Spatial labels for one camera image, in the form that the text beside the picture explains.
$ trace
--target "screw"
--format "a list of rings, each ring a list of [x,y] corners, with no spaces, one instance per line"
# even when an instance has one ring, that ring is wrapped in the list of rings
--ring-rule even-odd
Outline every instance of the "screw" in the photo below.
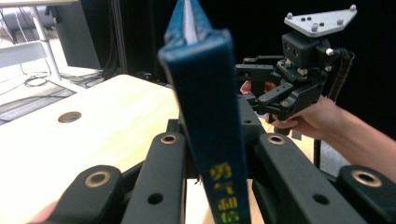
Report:
[[[356,11],[356,5],[350,6],[349,10],[350,10],[350,11]]]
[[[333,56],[334,55],[334,50],[333,49],[326,49],[326,54],[327,54],[327,56]]]
[[[344,19],[340,18],[337,20],[337,25],[342,25],[344,23]]]
[[[314,23],[311,28],[312,32],[316,32],[318,30],[318,24]]]
[[[300,75],[302,75],[303,77],[305,77],[306,74],[308,74],[308,70],[306,68],[298,68],[297,72],[300,73]]]

